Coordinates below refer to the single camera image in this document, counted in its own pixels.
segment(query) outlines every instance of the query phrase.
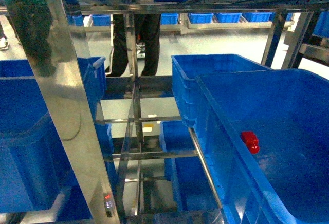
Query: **leg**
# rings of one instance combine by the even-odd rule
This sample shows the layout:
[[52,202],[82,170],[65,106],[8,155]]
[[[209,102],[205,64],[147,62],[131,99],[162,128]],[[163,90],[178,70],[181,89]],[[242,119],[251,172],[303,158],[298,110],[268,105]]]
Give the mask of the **leg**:
[[4,33],[4,29],[0,23],[0,50],[7,50],[9,47],[9,42],[7,40],[7,37]]
[[16,32],[16,29],[15,29],[14,25],[12,24],[12,20],[11,20],[11,18],[10,18],[9,16],[6,16],[6,18],[7,18],[8,22],[10,23],[11,28],[12,28],[13,31],[15,32],[15,37],[16,37],[17,40],[20,42],[20,39],[19,39],[19,37],[18,37],[18,35],[17,35],[17,32]]
[[[145,15],[135,16],[135,32],[140,32]],[[121,76],[128,64],[127,43],[125,38],[123,15],[113,15],[114,19],[114,52],[112,57],[112,72],[109,77]]]
[[4,29],[3,29],[3,27],[2,27],[2,25],[1,25],[1,23],[0,23],[0,39],[1,38],[5,38],[5,39],[7,39],[7,37],[6,37],[6,35],[5,35],[5,32],[4,32]]
[[148,14],[142,27],[146,54],[142,76],[154,76],[158,69],[160,56],[160,18],[160,14]]

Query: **storage rack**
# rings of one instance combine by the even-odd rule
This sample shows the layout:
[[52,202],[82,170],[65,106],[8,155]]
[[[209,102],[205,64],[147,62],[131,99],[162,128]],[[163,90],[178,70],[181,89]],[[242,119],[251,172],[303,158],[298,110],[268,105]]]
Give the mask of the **storage rack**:
[[[284,28],[287,29],[294,24],[294,21],[286,21]],[[186,35],[188,33],[195,33],[198,30],[227,30],[227,29],[270,29],[272,26],[271,21],[267,22],[248,22],[244,17],[240,18],[238,23],[219,23],[213,19],[209,24],[191,24],[187,14],[182,13],[180,15],[179,23],[175,25],[161,25],[161,31],[178,32],[180,35]],[[77,26],[70,26],[71,32],[81,32],[85,30],[86,33],[94,32],[110,32],[110,26],[90,26],[82,29]]]
[[[22,44],[52,116],[53,122],[60,135],[73,171],[78,179],[85,200],[94,218],[94,220],[81,221],[80,223],[120,223],[119,217],[125,219],[122,196],[129,160],[138,160],[139,163],[137,172],[138,177],[135,179],[138,186],[133,210],[135,217],[127,217],[128,222],[142,223],[148,219],[147,217],[139,215],[141,183],[145,180],[140,171],[141,160],[143,159],[198,155],[214,191],[218,207],[221,207],[221,203],[213,187],[211,176],[207,170],[207,165],[203,159],[202,152],[199,149],[197,137],[195,136],[193,129],[190,129],[190,134],[196,147],[195,151],[180,154],[163,152],[145,153],[143,150],[143,145],[145,144],[147,137],[143,135],[142,122],[175,120],[179,119],[179,117],[141,117],[140,99],[163,97],[163,94],[170,96],[171,77],[138,77],[133,19],[134,13],[275,11],[276,16],[271,26],[262,58],[263,65],[271,66],[287,13],[306,12],[300,17],[294,38],[291,41],[283,64],[283,68],[297,68],[306,52],[303,48],[311,47],[308,44],[319,17],[319,12],[329,9],[329,0],[188,0],[179,4],[143,3],[139,0],[106,0],[105,2],[99,2],[98,0],[80,0],[84,1],[83,5],[76,1],[72,1],[71,3],[65,1],[64,5],[63,0],[45,1],[48,4],[49,11],[52,15],[52,28],[49,37],[47,38],[48,45],[52,49],[50,61],[38,64],[39,59],[35,59],[28,53],[29,45],[26,44],[26,42],[22,42]],[[12,17],[15,16],[15,12],[17,12],[13,6],[14,2],[15,0],[6,0],[9,14]],[[131,77],[107,79],[108,98],[112,97],[111,94],[122,94],[123,98],[130,97],[132,99],[129,117],[126,120],[121,121],[127,122],[127,130],[126,136],[123,139],[122,151],[119,155],[120,163],[118,175],[120,182],[116,189],[117,193],[115,201],[108,180],[108,175],[105,170],[104,158],[100,151],[82,78],[81,75],[78,74],[79,68],[77,57],[90,57],[86,35],[84,30],[80,33],[70,34],[65,14],[71,12],[74,12],[75,14],[125,14],[124,20]],[[21,13],[23,16],[31,15],[27,14],[26,11],[21,11]],[[20,26],[15,20],[14,25],[15,27]],[[26,33],[33,33],[33,28],[27,28]],[[324,57],[324,61],[328,62],[328,54],[325,54]],[[47,72],[49,74],[45,77],[41,72]],[[97,121],[100,123],[115,122],[113,120],[104,120],[100,105],[97,113]],[[130,154],[133,126],[136,127],[139,149],[137,152]],[[105,208],[104,196],[107,195],[110,196],[107,201],[109,207]]]

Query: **shoe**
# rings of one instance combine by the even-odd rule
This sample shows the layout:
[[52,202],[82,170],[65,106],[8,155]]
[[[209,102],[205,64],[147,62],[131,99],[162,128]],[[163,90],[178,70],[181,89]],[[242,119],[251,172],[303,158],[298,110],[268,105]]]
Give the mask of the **shoe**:
[[0,39],[0,50],[7,50],[9,47],[9,42],[6,38],[1,38]]
[[109,75],[111,74],[111,70],[109,68],[109,66],[105,69],[105,76],[109,77]]

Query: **white sneaker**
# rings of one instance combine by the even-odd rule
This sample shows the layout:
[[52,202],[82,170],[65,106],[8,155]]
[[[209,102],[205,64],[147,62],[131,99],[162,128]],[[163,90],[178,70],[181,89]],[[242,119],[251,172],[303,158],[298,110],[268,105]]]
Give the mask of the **white sneaker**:
[[1,38],[0,39],[0,50],[7,50],[9,46],[9,42],[6,38]]

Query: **metal rail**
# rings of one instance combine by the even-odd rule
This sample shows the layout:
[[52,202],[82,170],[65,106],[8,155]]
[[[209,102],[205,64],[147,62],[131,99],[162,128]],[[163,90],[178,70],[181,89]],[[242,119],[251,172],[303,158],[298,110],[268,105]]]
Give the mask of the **metal rail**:
[[[128,157],[121,160],[136,161],[136,160],[154,160],[154,159],[167,159],[167,158],[182,158],[198,156],[197,151],[180,151],[180,152],[138,152],[130,153]],[[119,160],[120,154],[113,154],[113,159],[104,157],[104,161]]]
[[223,207],[222,202],[221,202],[221,200],[220,200],[220,198],[218,196],[217,188],[216,188],[216,186],[214,184],[214,181],[213,181],[213,179],[211,177],[211,174],[209,172],[209,169],[208,169],[208,166],[207,166],[207,162],[205,160],[205,156],[204,156],[204,154],[203,154],[203,152],[201,150],[201,147],[199,145],[199,141],[198,141],[198,138],[197,138],[197,136],[195,134],[194,129],[193,128],[189,128],[189,133],[191,135],[191,138],[192,138],[194,147],[195,147],[195,149],[196,149],[196,151],[197,151],[197,153],[199,155],[200,162],[201,162],[202,167],[203,167],[203,169],[205,171],[206,177],[208,179],[208,182],[209,182],[210,188],[212,190],[212,193],[214,195],[214,198],[216,200],[216,203],[217,203],[217,205],[218,205],[219,208],[222,208]]

